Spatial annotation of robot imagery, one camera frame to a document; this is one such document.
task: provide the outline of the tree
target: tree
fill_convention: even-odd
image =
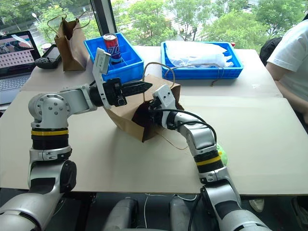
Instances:
[[[260,0],[253,12],[257,20],[267,25],[270,37],[282,36],[304,18],[303,0]]]
[[[204,28],[207,41],[235,42],[236,48],[255,49],[258,52],[268,36],[266,26],[258,22],[253,14],[232,11]]]
[[[200,23],[210,18],[210,0],[168,0],[167,8],[175,15],[180,36],[184,41],[193,41]]]
[[[129,36],[135,39],[136,44],[158,46],[176,36],[171,23],[163,15],[163,5],[163,0],[142,0],[128,9],[132,29],[127,33],[131,33]]]
[[[44,39],[47,42],[54,42],[54,37],[56,35],[56,33],[51,28],[49,28],[47,26],[47,22],[50,19],[52,19],[52,18],[54,18],[54,17],[56,17],[60,14],[66,14],[67,15],[67,18],[66,18],[67,21],[74,20],[74,15],[71,12],[69,12],[69,10],[67,8],[63,9],[58,5],[50,6],[46,10],[43,10],[41,16],[39,17],[40,22],[37,23],[37,28],[38,28],[38,31],[43,35]],[[59,17],[58,19],[55,19],[55,20],[49,22],[49,25],[55,31],[57,31],[58,28],[59,28],[60,22],[61,22],[61,18]]]
[[[115,25],[119,32],[121,32],[130,43],[137,45],[136,38],[140,31],[132,28],[132,20],[128,15],[129,2],[125,0],[115,0],[112,2],[112,10],[115,17]]]
[[[83,26],[85,23],[87,23],[88,18],[86,19],[81,19],[80,20],[80,24],[81,26]],[[101,34],[98,30],[97,24],[96,24],[96,20],[92,19],[89,23],[89,25],[87,25],[86,27],[82,28],[83,32],[85,33],[85,36],[87,39],[93,39],[96,37],[100,37]]]
[[[216,0],[213,4],[213,15],[220,18],[231,11],[241,11],[247,6],[248,0]]]
[[[31,13],[39,8],[43,9],[42,6],[45,3],[46,0],[40,2],[32,2],[31,0],[1,0],[0,15],[6,26],[16,25],[18,30],[21,30],[18,24],[34,19]]]

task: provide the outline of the blue plastic crate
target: blue plastic crate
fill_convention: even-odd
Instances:
[[[134,79],[141,79],[143,73],[143,59],[121,33],[116,33],[116,36],[119,41],[123,62],[115,65],[109,64],[108,74],[103,75],[103,80],[107,81],[112,78],[120,78],[122,83],[126,83]],[[106,51],[106,46],[102,37],[89,39],[84,41],[84,43],[93,62],[98,47]]]
[[[228,62],[233,62],[233,67],[225,67],[224,71],[217,67],[207,67],[207,68],[178,68],[174,69],[175,78],[176,79],[216,79],[216,78],[227,78],[233,79],[237,78],[242,69],[243,65],[240,59],[237,57],[234,52],[233,46],[229,42],[204,42],[204,43],[212,43],[215,45],[219,45],[227,51],[224,52],[225,56],[232,55],[232,59],[228,60]],[[170,62],[166,54],[166,43],[161,43],[161,54],[162,54],[162,63],[169,66],[174,67],[174,65]],[[162,67],[162,76],[165,78],[165,73],[168,68]],[[169,73],[166,76],[166,79],[173,79],[172,73]]]

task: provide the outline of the yellow ring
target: yellow ring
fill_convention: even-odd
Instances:
[[[209,159],[209,160],[204,160],[204,161],[201,161],[201,162],[197,162],[196,165],[197,165],[197,166],[207,165],[207,164],[214,163],[214,162],[216,162],[216,161],[218,161],[218,160],[220,160],[220,159],[221,159],[221,158],[220,158],[220,155],[219,155],[219,156],[216,156],[216,157],[214,157],[214,158],[212,158],[212,159]]]
[[[58,136],[68,134],[68,130],[64,131],[31,131],[31,135],[35,136]]]

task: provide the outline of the paper bag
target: paper bag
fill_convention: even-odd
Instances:
[[[152,93],[164,84],[168,84],[169,86],[172,85],[172,82],[152,75],[145,77],[145,81],[153,84],[153,86],[145,92],[145,103],[143,103],[142,94],[132,95],[126,98],[127,105],[106,110],[110,118],[121,130],[142,142],[150,139],[156,134],[155,126],[150,121],[148,112],[149,101],[153,99]],[[183,110],[182,106],[179,104],[180,85],[174,84],[171,91],[176,100],[176,107]]]
[[[64,71],[75,71],[75,70],[86,69],[87,59],[89,54],[87,48],[83,43],[83,41],[86,40],[86,37],[82,31],[82,28],[87,26],[90,22],[88,22],[85,26],[80,26],[79,18],[76,18],[74,21],[68,22],[65,20],[66,19],[65,15],[65,17],[62,18],[58,31],[52,29],[47,23],[47,25],[53,31],[56,32],[54,41],[61,55]]]

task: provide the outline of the laptop screen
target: laptop screen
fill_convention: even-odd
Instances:
[[[30,73],[39,57],[29,31],[0,36],[0,79]]]

